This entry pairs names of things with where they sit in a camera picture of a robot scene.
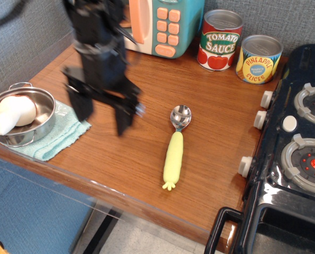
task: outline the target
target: microwave buttons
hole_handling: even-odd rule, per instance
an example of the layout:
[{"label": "microwave buttons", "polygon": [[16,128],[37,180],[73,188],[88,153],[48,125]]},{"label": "microwave buttons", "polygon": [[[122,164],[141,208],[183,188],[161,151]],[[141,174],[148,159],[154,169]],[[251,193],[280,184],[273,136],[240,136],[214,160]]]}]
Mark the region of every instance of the microwave buttons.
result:
[{"label": "microwave buttons", "polygon": [[161,32],[167,31],[167,22],[159,20],[157,23],[157,29]]},{"label": "microwave buttons", "polygon": [[157,40],[158,40],[158,42],[160,42],[160,43],[166,43],[167,42],[167,34],[165,34],[165,33],[157,33],[158,35],[157,35]]},{"label": "microwave buttons", "polygon": [[171,22],[179,22],[181,19],[181,12],[178,10],[171,10],[169,12],[169,20]]},{"label": "microwave buttons", "polygon": [[166,20],[168,17],[168,9],[160,7],[157,9],[157,14],[159,19]]},{"label": "microwave buttons", "polygon": [[167,45],[157,45],[155,47],[155,51],[157,54],[164,56],[164,57],[173,57],[176,53],[175,48]]},{"label": "microwave buttons", "polygon": [[176,23],[170,23],[168,25],[168,32],[171,34],[178,34],[180,32],[180,25]]},{"label": "microwave buttons", "polygon": [[179,44],[179,37],[177,35],[168,36],[168,44],[177,46]]}]

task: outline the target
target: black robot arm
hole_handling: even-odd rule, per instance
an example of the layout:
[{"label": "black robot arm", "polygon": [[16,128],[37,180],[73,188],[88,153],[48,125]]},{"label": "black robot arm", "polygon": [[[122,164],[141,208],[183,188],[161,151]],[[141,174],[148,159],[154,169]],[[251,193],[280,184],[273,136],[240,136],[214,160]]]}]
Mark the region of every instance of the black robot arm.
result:
[{"label": "black robot arm", "polygon": [[138,102],[140,89],[125,76],[126,51],[122,0],[63,0],[75,32],[75,49],[82,69],[65,67],[67,91],[80,121],[93,112],[92,99],[115,109],[118,135],[132,125],[144,107]]}]

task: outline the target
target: yellow spoon handle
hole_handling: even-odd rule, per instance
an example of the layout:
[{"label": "yellow spoon handle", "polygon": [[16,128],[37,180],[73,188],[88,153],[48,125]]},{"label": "yellow spoon handle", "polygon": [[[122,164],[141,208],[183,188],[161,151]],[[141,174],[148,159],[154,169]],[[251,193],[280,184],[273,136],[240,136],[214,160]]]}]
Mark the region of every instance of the yellow spoon handle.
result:
[{"label": "yellow spoon handle", "polygon": [[176,131],[168,146],[166,161],[163,169],[163,180],[165,184],[162,186],[169,191],[175,188],[175,184],[179,181],[183,155],[183,135],[180,131]]}]

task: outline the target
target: white knob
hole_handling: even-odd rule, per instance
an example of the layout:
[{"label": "white knob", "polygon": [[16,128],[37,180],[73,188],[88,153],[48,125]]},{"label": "white knob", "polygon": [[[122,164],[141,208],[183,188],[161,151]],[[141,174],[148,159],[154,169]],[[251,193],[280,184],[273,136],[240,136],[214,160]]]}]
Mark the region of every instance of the white knob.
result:
[{"label": "white knob", "polygon": [[265,108],[266,110],[269,108],[270,101],[272,99],[273,92],[272,91],[264,91],[261,100],[261,107]]},{"label": "white knob", "polygon": [[255,121],[254,121],[255,128],[258,128],[259,130],[262,129],[266,115],[267,115],[267,111],[257,111]]},{"label": "white knob", "polygon": [[285,117],[285,119],[283,120],[282,123],[282,128],[286,131],[286,132],[292,132],[296,129],[297,127],[297,120],[294,116],[292,115],[288,115]]},{"label": "white knob", "polygon": [[243,177],[247,177],[249,170],[251,168],[251,165],[252,165],[252,161],[253,161],[253,157],[243,156],[240,162],[240,166],[238,167],[238,173],[242,175]]}]

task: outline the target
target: black stove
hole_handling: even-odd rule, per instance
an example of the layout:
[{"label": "black stove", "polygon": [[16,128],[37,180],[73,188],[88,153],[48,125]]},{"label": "black stove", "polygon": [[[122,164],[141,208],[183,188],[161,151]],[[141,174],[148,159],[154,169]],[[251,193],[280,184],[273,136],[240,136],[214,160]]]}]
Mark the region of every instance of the black stove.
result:
[{"label": "black stove", "polygon": [[244,157],[238,170],[247,178],[243,211],[219,211],[207,254],[226,221],[237,223],[229,253],[315,253],[315,44],[291,53],[261,106],[255,156]]}]

